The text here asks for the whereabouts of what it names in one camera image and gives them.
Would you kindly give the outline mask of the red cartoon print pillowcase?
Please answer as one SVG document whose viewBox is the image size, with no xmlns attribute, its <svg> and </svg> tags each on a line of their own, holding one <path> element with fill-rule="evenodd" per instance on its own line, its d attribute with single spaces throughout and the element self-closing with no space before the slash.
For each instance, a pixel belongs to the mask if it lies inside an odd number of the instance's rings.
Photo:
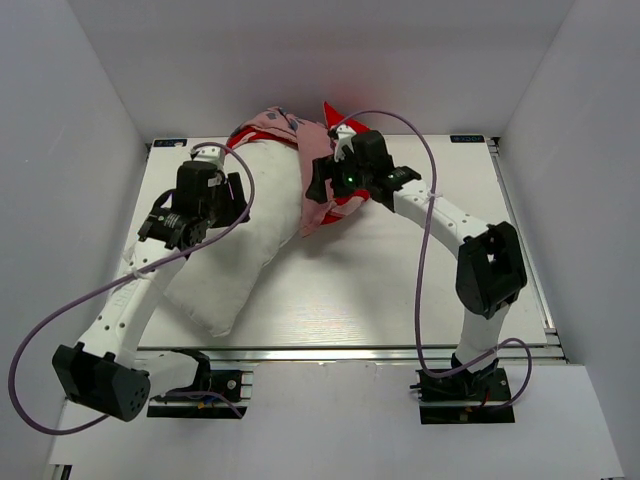
<svg viewBox="0 0 640 480">
<path fill-rule="evenodd" d="M 325 121 L 319 123 L 289 113 L 282 107 L 269 107 L 237 127 L 226 145 L 236 148 L 259 140 L 273 140 L 295 148 L 298 151 L 302 187 L 307 189 L 311 183 L 312 162 L 333 153 L 328 130 L 345 119 L 328 103 L 323 105 L 323 111 Z M 300 233 L 303 236 L 351 215 L 370 199 L 370 194 L 363 189 L 345 197 L 335 196 L 331 189 L 327 194 L 328 201 L 322 204 L 302 199 Z"/>
</svg>

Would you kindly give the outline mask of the white pillow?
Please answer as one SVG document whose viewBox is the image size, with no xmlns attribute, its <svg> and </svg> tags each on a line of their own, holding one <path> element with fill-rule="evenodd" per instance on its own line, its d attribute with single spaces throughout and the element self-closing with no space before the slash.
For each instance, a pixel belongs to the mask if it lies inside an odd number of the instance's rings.
<svg viewBox="0 0 640 480">
<path fill-rule="evenodd" d="M 261 271 L 298 233 L 302 216 L 301 167 L 294 148 L 261 140 L 235 151 L 256 187 L 250 220 L 191 254 L 160 303 L 213 337 L 230 333 Z"/>
</svg>

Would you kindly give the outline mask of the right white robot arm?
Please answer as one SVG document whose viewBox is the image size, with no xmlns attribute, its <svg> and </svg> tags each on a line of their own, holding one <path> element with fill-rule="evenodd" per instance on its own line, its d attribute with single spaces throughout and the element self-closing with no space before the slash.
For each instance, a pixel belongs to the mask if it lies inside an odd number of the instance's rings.
<svg viewBox="0 0 640 480">
<path fill-rule="evenodd" d="M 464 307 L 463 327 L 451 369 L 427 376 L 452 377 L 453 390 L 472 399 L 488 385 L 503 347 L 499 335 L 511 305 L 527 284 L 518 233 L 508 222 L 491 224 L 458 208 L 436 191 L 435 176 L 423 180 L 395 165 L 378 131 L 330 130 L 332 154 L 314 160 L 308 199 L 322 204 L 359 190 L 435 238 L 456 261 L 455 291 Z"/>
</svg>

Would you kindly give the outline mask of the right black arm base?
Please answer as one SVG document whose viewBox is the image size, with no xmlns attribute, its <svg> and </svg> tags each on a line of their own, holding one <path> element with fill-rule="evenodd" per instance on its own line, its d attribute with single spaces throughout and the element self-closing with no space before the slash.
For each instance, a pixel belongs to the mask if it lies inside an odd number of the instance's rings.
<svg viewBox="0 0 640 480">
<path fill-rule="evenodd" d="M 417 396 L 422 425 L 513 424 L 512 394 L 506 372 L 497 368 L 479 381 L 462 374 L 435 379 L 422 370 L 409 387 Z"/>
</svg>

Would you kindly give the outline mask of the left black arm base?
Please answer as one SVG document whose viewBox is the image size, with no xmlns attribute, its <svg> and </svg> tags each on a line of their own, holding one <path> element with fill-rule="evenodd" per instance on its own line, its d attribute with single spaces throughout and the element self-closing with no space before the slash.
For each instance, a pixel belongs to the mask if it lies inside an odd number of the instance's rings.
<svg viewBox="0 0 640 480">
<path fill-rule="evenodd" d="M 251 397 L 251 373 L 215 368 L 205 353 L 173 349 L 140 366 L 150 374 L 146 416 L 162 419 L 240 420 Z"/>
</svg>

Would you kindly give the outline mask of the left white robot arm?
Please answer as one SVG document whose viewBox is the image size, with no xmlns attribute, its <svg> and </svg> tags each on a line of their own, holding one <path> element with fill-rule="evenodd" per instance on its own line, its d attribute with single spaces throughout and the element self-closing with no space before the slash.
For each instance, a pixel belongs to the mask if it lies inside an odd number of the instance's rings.
<svg viewBox="0 0 640 480">
<path fill-rule="evenodd" d="M 174 188 L 161 194 L 124 257 L 126 281 L 109 295 L 73 347 L 52 364 L 69 400 L 128 422 L 156 397 L 199 399 L 211 387 L 203 353 L 179 348 L 149 360 L 136 352 L 165 290 L 211 229 L 248 219 L 241 176 L 214 163 L 186 161 Z"/>
</svg>

